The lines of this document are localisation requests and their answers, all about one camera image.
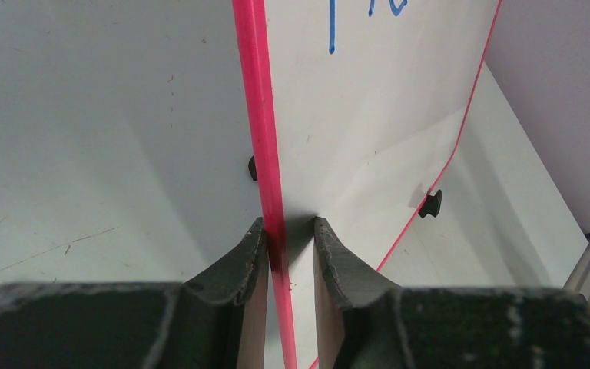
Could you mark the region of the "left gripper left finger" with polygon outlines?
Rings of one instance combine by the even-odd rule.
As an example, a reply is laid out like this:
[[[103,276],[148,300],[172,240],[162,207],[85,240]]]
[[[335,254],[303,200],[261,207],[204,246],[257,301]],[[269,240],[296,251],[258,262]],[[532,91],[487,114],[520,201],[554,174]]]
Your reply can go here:
[[[261,368],[264,220],[183,283],[0,286],[0,368]]]

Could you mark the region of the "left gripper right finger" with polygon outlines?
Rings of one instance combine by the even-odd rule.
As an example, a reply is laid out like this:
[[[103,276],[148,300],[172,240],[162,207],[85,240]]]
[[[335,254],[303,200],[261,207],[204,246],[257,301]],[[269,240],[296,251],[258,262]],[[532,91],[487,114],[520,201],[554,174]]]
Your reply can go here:
[[[321,368],[590,368],[590,307],[555,288],[405,288],[315,218]]]

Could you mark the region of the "pink framed whiteboard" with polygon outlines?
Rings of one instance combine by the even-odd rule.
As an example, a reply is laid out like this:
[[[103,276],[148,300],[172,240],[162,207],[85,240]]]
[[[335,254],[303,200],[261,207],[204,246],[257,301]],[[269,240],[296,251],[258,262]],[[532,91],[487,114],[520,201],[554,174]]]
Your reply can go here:
[[[313,219],[385,264],[456,151],[500,4],[232,6],[280,339],[264,363],[310,368]]]

